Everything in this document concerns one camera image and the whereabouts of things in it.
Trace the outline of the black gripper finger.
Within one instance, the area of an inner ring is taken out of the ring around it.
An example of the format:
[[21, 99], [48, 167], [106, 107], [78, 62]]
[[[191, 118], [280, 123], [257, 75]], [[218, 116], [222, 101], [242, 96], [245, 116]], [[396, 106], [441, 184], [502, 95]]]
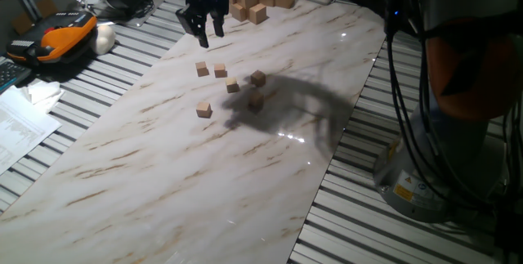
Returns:
[[229, 13], [229, 0], [213, 0], [211, 3], [210, 14], [216, 36], [223, 38], [225, 16]]
[[202, 13], [194, 6], [186, 5], [176, 11], [176, 16], [185, 32], [197, 38], [201, 47], [208, 48], [208, 38], [205, 31], [205, 13]]

